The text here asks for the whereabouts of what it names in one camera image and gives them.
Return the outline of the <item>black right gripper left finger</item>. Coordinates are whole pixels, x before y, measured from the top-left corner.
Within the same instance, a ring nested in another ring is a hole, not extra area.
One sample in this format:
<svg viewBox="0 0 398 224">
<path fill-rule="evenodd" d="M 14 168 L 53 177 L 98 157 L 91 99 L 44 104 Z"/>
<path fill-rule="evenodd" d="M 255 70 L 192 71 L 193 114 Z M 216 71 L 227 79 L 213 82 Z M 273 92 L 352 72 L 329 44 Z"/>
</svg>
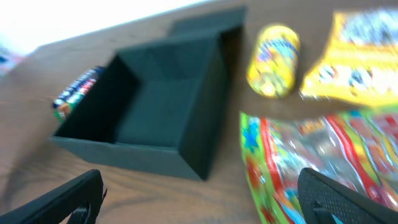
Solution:
<svg viewBox="0 0 398 224">
<path fill-rule="evenodd" d="M 3 224 L 95 224 L 104 200 L 103 180 L 92 169 L 29 203 L 1 215 Z"/>
</svg>

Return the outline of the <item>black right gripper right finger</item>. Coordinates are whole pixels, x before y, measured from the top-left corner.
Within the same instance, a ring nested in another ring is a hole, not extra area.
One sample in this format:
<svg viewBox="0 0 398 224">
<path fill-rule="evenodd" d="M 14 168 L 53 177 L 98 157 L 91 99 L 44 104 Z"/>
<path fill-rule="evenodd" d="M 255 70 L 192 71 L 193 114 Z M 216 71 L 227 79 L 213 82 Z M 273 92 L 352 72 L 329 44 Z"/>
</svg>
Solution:
<svg viewBox="0 0 398 224">
<path fill-rule="evenodd" d="M 397 223 L 396 211 L 311 168 L 300 171 L 298 200 L 306 223 Z"/>
</svg>

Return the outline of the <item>green Haribo gummy bag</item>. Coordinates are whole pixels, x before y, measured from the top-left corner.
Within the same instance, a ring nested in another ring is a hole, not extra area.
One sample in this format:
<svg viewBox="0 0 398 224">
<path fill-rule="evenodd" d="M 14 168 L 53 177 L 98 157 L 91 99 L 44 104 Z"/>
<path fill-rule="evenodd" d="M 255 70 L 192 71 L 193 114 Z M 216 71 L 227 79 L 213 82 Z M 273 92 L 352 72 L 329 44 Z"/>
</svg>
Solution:
<svg viewBox="0 0 398 224">
<path fill-rule="evenodd" d="M 303 223 L 304 168 L 397 209 L 397 108 L 277 120 L 241 113 L 242 158 L 263 223 Z"/>
</svg>

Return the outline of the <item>dark blue chocolate bar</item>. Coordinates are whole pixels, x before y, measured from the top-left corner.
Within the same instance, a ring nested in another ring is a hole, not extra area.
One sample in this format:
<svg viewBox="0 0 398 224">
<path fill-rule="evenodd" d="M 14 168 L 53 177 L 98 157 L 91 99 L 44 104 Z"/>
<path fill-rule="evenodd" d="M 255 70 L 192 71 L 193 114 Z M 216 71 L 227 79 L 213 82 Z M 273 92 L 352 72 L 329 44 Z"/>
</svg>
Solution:
<svg viewBox="0 0 398 224">
<path fill-rule="evenodd" d="M 105 67 L 96 66 L 83 72 L 75 81 L 69 84 L 52 103 L 52 108 L 57 109 L 64 103 L 75 103 L 79 97 L 85 95 L 99 79 Z"/>
</svg>

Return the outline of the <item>yellow mentos gum can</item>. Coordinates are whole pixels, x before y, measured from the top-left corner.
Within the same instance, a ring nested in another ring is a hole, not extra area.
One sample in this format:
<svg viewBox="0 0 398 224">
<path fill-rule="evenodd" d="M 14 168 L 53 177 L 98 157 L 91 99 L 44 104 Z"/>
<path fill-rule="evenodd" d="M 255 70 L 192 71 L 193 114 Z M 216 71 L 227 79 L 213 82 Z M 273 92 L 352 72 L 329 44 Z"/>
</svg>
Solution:
<svg viewBox="0 0 398 224">
<path fill-rule="evenodd" d="M 263 27 L 246 73 L 249 86 L 267 98 L 287 96 L 295 85 L 300 48 L 299 35 L 288 26 Z"/>
</svg>

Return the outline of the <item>yellow snack bag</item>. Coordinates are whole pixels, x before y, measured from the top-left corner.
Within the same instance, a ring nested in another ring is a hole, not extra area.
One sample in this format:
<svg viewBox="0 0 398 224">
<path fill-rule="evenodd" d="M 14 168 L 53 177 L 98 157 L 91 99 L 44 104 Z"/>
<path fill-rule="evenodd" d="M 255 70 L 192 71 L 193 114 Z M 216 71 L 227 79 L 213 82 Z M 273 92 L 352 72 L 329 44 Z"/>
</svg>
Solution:
<svg viewBox="0 0 398 224">
<path fill-rule="evenodd" d="M 364 106 L 397 103 L 397 8 L 336 11 L 323 55 L 304 75 L 304 98 Z"/>
</svg>

